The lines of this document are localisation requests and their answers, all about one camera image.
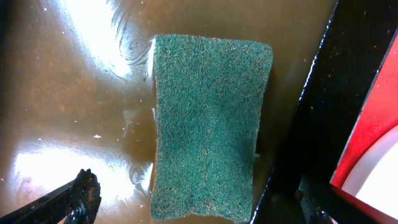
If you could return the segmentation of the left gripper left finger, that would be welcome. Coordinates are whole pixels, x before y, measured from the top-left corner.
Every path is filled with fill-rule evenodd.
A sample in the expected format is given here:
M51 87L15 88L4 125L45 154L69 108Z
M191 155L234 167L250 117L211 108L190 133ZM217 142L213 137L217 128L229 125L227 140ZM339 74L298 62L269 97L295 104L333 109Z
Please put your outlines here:
M94 223L100 192L97 176L82 169L71 182L1 217L1 223Z

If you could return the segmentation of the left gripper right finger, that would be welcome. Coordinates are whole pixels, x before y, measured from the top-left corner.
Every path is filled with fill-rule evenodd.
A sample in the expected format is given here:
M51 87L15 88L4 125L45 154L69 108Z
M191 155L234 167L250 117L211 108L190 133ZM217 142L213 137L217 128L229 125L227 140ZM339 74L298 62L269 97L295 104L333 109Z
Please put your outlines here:
M303 175L295 191L295 198L299 200L300 206L307 224L334 224L333 219L319 207L317 200L311 195L310 179Z

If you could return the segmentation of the light blue plate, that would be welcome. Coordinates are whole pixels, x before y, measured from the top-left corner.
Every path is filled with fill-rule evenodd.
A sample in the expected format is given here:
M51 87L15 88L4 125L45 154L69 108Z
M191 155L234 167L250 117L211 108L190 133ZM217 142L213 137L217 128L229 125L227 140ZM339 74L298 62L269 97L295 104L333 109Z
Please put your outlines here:
M342 190L397 223L397 127L380 137L355 164Z

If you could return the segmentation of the green scouring sponge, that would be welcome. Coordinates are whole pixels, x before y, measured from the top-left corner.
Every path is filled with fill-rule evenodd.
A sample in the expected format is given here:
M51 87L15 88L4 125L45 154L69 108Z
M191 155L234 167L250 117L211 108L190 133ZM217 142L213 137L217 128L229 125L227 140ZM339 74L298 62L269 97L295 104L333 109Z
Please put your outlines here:
M247 222L271 46L158 35L154 220L187 215Z

